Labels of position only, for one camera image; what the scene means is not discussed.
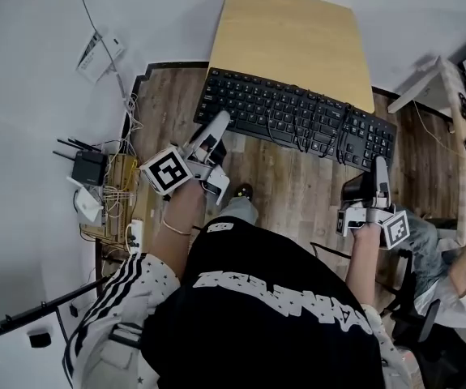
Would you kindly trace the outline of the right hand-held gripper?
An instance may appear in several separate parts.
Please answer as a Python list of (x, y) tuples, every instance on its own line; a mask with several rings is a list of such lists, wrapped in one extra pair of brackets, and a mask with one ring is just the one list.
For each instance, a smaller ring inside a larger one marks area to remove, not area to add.
[(381, 228), (380, 247), (391, 250), (409, 237), (408, 218), (389, 199), (373, 199), (374, 187), (379, 197), (389, 196), (389, 174), (383, 156), (375, 157), (372, 172), (361, 173), (343, 184), (336, 233), (346, 237), (349, 230), (376, 224)]

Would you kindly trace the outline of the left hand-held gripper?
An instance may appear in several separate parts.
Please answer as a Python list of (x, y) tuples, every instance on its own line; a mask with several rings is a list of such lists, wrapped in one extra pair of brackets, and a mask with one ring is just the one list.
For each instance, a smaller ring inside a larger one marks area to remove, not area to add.
[(159, 195), (171, 196), (188, 181), (195, 180), (219, 205), (229, 187), (229, 177), (222, 169), (227, 155), (221, 140), (230, 121), (227, 111), (220, 111), (206, 126), (202, 125), (183, 147), (167, 147), (139, 167), (142, 176)]

